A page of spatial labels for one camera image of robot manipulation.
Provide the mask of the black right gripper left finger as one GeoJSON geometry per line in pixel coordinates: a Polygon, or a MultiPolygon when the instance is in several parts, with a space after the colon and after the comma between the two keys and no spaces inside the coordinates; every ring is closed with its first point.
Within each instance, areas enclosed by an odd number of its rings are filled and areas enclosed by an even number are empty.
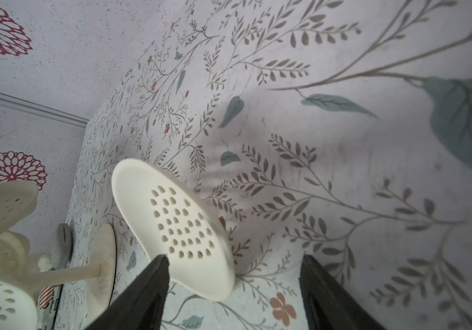
{"type": "Polygon", "coordinates": [[[88,329],[159,330],[170,286],[170,261],[159,254],[88,329]]]}

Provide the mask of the lone skimmer orange handle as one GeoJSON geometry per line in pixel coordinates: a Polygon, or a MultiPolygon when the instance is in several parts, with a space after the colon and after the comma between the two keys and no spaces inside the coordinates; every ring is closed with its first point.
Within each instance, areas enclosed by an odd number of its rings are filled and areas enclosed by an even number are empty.
{"type": "Polygon", "coordinates": [[[11,231],[0,234],[0,274],[25,274],[29,251],[30,243],[24,235],[11,231]]]}

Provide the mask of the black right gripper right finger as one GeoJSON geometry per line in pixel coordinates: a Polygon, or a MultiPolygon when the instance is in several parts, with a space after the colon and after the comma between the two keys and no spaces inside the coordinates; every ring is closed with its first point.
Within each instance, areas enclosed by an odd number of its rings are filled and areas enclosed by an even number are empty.
{"type": "Polygon", "coordinates": [[[384,328],[312,255],[303,256],[299,283],[310,330],[384,328]]]}

